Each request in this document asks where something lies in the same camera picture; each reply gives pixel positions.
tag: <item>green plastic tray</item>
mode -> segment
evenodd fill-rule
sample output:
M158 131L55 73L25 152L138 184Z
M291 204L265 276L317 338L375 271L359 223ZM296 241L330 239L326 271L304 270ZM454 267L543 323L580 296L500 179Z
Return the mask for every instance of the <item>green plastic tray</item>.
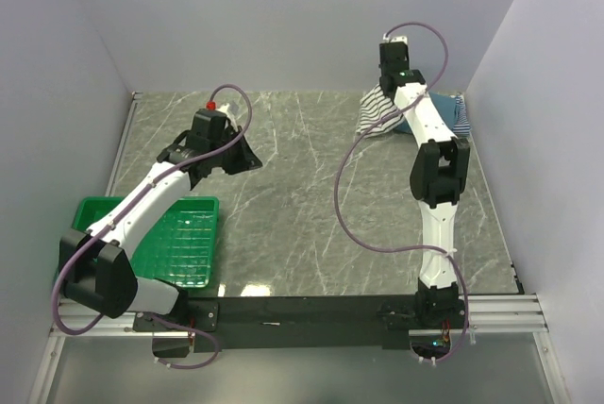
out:
M74 229L110 213L121 197L91 197L82 201ZM218 199L179 199L149 230L132 257L137 277L160 278L183 288L203 288L210 281L218 225Z

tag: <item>white enclosure wall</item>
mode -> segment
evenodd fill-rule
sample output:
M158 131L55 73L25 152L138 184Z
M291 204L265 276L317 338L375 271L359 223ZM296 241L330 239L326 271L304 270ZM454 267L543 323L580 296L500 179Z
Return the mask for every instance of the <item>white enclosure wall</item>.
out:
M233 81L248 90L366 90L378 42L402 21L447 37L441 88L464 90L512 0L82 0L126 84L194 91ZM442 61L429 33L412 36L411 61L433 76Z
M77 0L0 0L0 390L25 402L60 233L101 194L128 93Z
M578 403L604 402L601 0L514 0L468 90L478 152Z

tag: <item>marble tabletop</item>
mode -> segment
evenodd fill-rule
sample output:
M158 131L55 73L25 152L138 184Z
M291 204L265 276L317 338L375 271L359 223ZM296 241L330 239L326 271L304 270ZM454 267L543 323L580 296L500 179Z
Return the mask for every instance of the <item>marble tabletop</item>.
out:
M209 93L144 93L135 103L113 194L138 184L159 151L191 126ZM379 254L355 245L336 220L336 169L352 143L360 92L251 93L246 138L263 168L227 176L215 170L193 190L220 201L210 289L219 295L413 294L421 251ZM223 92L217 102L239 101ZM243 123L245 110L240 109ZM360 144L342 179L344 218L370 244L421 243L409 174L412 136L387 134ZM515 294L513 269L473 148L457 212L455 243L472 294Z

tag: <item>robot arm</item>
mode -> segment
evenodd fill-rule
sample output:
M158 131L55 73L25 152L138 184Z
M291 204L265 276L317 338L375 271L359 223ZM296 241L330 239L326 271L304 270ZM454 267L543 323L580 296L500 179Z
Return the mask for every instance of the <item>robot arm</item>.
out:
M63 283L64 296L113 318L125 311L150 311L182 318L187 307L186 292L157 279L135 277L129 260L148 230L213 168L220 167L227 174L234 175L262 166L245 138L221 154L174 171L154 184L152 190L119 223L113 224L112 221L143 187L154 182L166 170L218 149L241 131L236 127L228 106L212 108L200 109L195 114L191 129L182 132L161 151L149 174L115 210L90 225L86 232L70 229L61 238L59 267L62 268L92 236L107 225L112 227L75 264Z
M445 125L428 94L426 81L410 70L407 38L386 39L380 45L380 86L399 109L419 104L405 113L419 152L411 170L411 193L422 213L423 245L455 253L455 213L465 189L470 145ZM424 250L418 289L418 309L426 320L443 319L459 305L457 278L451 262L433 250Z

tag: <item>purple cable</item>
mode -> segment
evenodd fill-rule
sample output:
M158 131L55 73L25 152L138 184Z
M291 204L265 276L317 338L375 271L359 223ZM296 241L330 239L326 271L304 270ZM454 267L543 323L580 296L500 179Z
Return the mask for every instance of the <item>purple cable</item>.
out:
M430 83L428 83L428 86L426 88L426 93L427 93L429 90L432 89L432 87L438 82L438 80L441 79L441 76L443 76L443 74L445 73L446 65L448 64L448 61L449 61L449 49L446 45L446 41L445 41L445 38L443 37L443 35L438 30L436 30L434 27L432 27L428 24L424 24L422 22L406 22L404 24L396 25L396 26L392 27L390 30L388 30L388 32L385 34L385 37L388 38L391 33L393 33L398 28L402 28L403 26L421 26L425 29L428 29L438 37L438 39L441 41L441 44L443 45L443 49L445 51L445 59L443 60L443 67L441 67L441 70L434 77L434 79ZM373 130L377 126L387 123L391 119L394 119L395 117L400 116L401 114L405 113L406 111L409 111L410 109L415 108L417 106L417 104L419 104L423 98L424 98L424 94L422 93L419 96L417 96L417 98L404 109L399 109L399 110L395 111L394 113L389 114L388 116L378 119L372 125L367 127L367 129L365 129L362 132L362 134L359 136L359 138L357 140L355 140L355 142L352 143L352 146L350 146L350 149L348 149L348 152L346 152L346 154L344 154L342 163L340 163L340 166L336 173L336 179L335 179L335 183L333 186L333 205L334 205L334 209L336 211L336 217L338 218L338 222L340 222L340 226L342 227L342 229L344 230L346 235L350 239L352 239L352 241L355 244L358 244L358 245L362 246L363 248L366 248L371 251L376 251L377 253L398 253L398 252L403 252L403 251L422 250L422 249L423 250L433 250L433 251L437 251L438 253L444 255L451 262L451 265L453 266L453 270L455 271L455 275L457 276L457 279L461 284L461 288L463 289L463 303L465 305L465 313L464 313L464 318L463 318L463 330L461 331L461 338L458 342L455 343L455 345L451 348L451 350L449 351L448 354L446 354L446 355L442 356L440 359L436 360L436 362L441 362L441 361L449 358L453 353L455 353L460 348L460 346L463 342L463 338L465 337L465 333L469 327L468 292L467 292L467 288L465 285L465 281L463 280L463 276L461 275L461 270L460 270L459 266L455 263L455 261L448 254L448 252L446 250L442 249L440 246L411 245L411 246L385 248L385 247L381 247L381 246L373 246L373 245L370 245L370 244L362 241L361 239L359 239L356 235L354 235L352 233L352 231L346 224L345 219L342 217L342 211L340 209L340 200L339 200L340 180L342 179L342 174L344 173L344 168L348 162L348 159L350 159L350 156L352 156L352 153L357 148L357 146L362 141L362 139L365 138L369 134L369 132L371 132L371 130Z
M153 179L152 183L149 183L147 185L145 185L140 192L138 192L134 198L132 198L132 201L130 201L117 215L115 215L115 217L113 218L112 222L114 225L118 224L120 221L122 221L124 219L124 217L126 217L136 206L137 204L139 204L141 202L141 200L149 193L149 191L151 189L153 189L153 187L155 187L158 183L160 183L164 178L166 178L167 176L171 175L174 171L179 170L180 168L190 165L192 163L196 163L198 161L201 160L205 160L205 159L209 159L211 157L217 156L218 154L221 154L223 152L225 152L227 149L229 149L231 146L233 146L234 144L236 144L245 134L245 132L247 131L247 129L249 129L249 126L252 122L252 103L249 100L249 97L247 96L247 94L238 86L236 85L231 85L231 84L225 84L225 85L221 85L218 88L216 88L213 93L210 96L210 100L213 100L214 97L216 96L216 94L218 92L220 92L223 89L227 89L230 88L232 90L237 91L239 94L242 95L243 100L245 101L245 104L247 105L247 120L245 121L245 124L242 127L241 132L239 132L237 134L237 136L235 136L235 138L233 140L231 140L230 142L228 142L227 144L225 144L224 146L219 147L218 149L215 149L211 152L209 152L208 154L203 154L201 156L197 156L197 157L193 157L191 159L188 160L184 160L181 163L179 163L178 165L174 165L171 168L168 168L166 171L164 171L163 173L159 174L155 179ZM103 317L102 314L98 314L96 317L94 317L94 319L90 322L90 324L84 328L69 328L67 326L65 326L65 324L63 324L63 321L60 318L60 314L59 314L59 298L60 298L60 288L62 286L63 281L66 279L67 274L69 274L69 271L72 269L72 267L74 267L74 264L77 262L77 260L84 254L86 253L86 251L99 239L103 238L107 233L109 233L111 231L111 226L107 225L105 227L103 227L97 234L95 234L92 238L90 238L85 244L83 244L80 248L78 248L78 250L74 253L74 255L65 263L65 265L63 266L63 268L60 270L59 275L57 276L57 280L55 281L55 285L53 286L53 292L51 295L51 309L52 309L52 314L53 314L53 320L55 322L55 324L57 325L58 328L60 328L60 330L68 335L81 335L82 333L86 333L88 330L90 330L91 328L93 328L98 321L101 320L101 318ZM198 330L196 328L188 328L188 327L184 327L184 326L180 326L178 324L172 324L169 323L168 321L164 321L163 319L159 318L158 316L156 316L155 314L152 315L152 317L154 317L155 319L157 319L159 322L161 322L162 324L166 325L166 327L169 328L176 328L182 331L193 331L197 334L200 334L201 336L204 336L208 339L210 339L214 345L216 346L216 350L214 351L214 355L206 362L203 363L199 363L198 365L194 365L194 367L201 367L201 366L205 366L206 364L208 364L209 362L213 361L216 356L218 355L218 352L220 350L220 346L218 345L218 341L211 335ZM188 367L181 367L179 369L193 369L193 367L188 366Z

